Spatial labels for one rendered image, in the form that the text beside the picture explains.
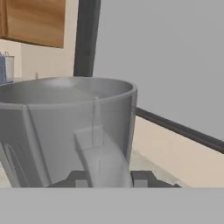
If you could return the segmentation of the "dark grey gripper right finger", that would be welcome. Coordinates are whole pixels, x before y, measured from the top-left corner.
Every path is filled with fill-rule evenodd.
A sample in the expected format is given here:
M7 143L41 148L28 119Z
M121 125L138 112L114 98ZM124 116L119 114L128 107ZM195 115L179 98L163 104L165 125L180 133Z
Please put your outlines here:
M157 179L152 171L131 171L133 186L147 188L170 188L179 187L178 184L169 184L163 180Z

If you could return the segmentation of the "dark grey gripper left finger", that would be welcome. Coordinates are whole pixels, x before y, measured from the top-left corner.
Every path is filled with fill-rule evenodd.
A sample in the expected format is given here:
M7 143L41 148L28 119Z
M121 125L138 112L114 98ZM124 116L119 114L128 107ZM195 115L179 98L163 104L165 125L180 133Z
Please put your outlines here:
M88 186L88 173L86 171L71 171L65 179L53 183L50 187L77 187L83 181L82 187Z

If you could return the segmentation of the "window with dark frame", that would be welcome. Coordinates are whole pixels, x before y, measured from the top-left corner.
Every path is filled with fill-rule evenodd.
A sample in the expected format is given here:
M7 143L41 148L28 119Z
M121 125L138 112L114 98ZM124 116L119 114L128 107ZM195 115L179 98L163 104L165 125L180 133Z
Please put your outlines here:
M224 154L224 0L78 0L76 76L136 84L138 116Z

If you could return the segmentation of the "grey jug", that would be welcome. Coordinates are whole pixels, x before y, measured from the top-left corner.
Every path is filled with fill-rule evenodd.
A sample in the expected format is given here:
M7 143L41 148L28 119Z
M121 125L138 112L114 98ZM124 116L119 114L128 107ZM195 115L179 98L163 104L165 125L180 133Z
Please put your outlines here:
M136 85L56 77L0 86L0 162L13 187L131 187Z

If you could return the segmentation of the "blue and white canister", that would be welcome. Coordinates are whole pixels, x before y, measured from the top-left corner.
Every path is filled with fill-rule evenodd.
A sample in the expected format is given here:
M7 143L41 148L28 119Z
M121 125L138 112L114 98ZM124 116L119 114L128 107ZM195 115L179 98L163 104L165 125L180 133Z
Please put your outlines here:
M14 80L14 57L7 52L0 52L0 84Z

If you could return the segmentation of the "wooden wall cupboard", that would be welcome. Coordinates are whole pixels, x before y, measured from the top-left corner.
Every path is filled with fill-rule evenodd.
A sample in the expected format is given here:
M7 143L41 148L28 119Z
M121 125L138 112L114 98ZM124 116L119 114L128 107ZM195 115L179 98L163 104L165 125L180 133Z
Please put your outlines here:
M0 0L0 39L62 48L66 0Z

